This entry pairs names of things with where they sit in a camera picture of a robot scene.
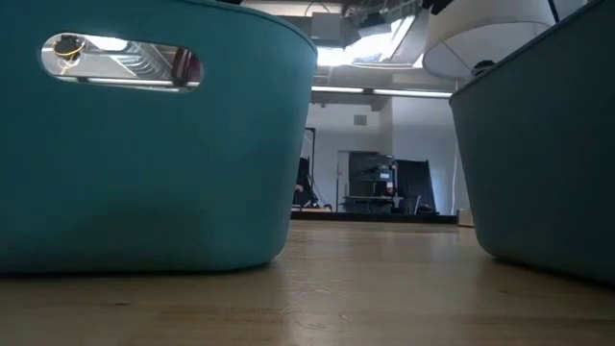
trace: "hardwood floor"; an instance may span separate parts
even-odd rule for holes
[[[494,261],[471,229],[293,221],[217,275],[0,277],[0,345],[613,345],[615,293]]]

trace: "white lampshade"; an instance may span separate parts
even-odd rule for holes
[[[482,61],[499,62],[554,25],[547,0],[455,0],[430,15],[424,68],[467,79]]]

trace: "teal storage bin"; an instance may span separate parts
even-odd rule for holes
[[[283,248],[316,51],[278,18],[213,2],[3,2],[0,272],[201,271]],[[68,83],[70,32],[186,47],[189,93]]]
[[[615,284],[613,18],[595,0],[453,96],[490,254]]]

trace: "fluorescent light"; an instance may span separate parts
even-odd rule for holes
[[[395,54],[395,51],[397,51],[397,49],[399,48],[400,44],[404,40],[404,37],[406,37],[407,32],[408,30],[410,30],[410,27],[412,26],[412,23],[414,22],[415,18],[416,17],[414,15],[409,15],[404,19],[398,19],[391,23],[391,29],[395,34],[393,35],[393,38],[391,39],[391,42],[388,44],[388,46],[384,48],[384,50],[382,50],[380,58],[381,62],[387,59],[391,59],[393,54]]]
[[[363,93],[361,87],[313,86],[311,90],[316,92]]]
[[[419,59],[416,60],[416,62],[414,62],[414,64],[412,65],[412,67],[416,67],[416,68],[423,68],[423,58],[425,57],[425,54],[421,54],[421,56],[419,57]]]
[[[343,48],[317,47],[317,49],[318,65],[339,66],[345,64]]]
[[[395,89],[374,89],[374,94],[382,96],[427,97],[445,99],[453,95],[451,92]]]
[[[88,41],[94,43],[95,46],[106,51],[121,51],[128,46],[128,42],[114,37],[97,37],[86,35]]]
[[[357,58],[369,58],[381,53],[382,49],[391,41],[393,34],[377,34],[364,37],[346,47],[344,55],[349,61]]]

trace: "white wall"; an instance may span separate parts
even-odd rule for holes
[[[367,115],[367,126],[355,126],[355,114]],[[338,152],[380,152],[380,114],[370,106],[310,105],[306,126],[316,129],[314,180],[325,201],[335,207]]]
[[[355,126],[355,114],[367,115],[367,126]],[[339,151],[373,151],[428,160],[437,210],[469,208],[448,100],[391,98],[381,112],[361,105],[310,105],[307,127],[316,128],[314,178],[328,204],[335,204]]]
[[[455,173],[455,125],[448,100],[394,98],[392,126],[396,159],[430,162],[436,209],[451,214],[454,203],[455,209],[461,208],[467,193],[463,175],[458,174],[460,161]]]

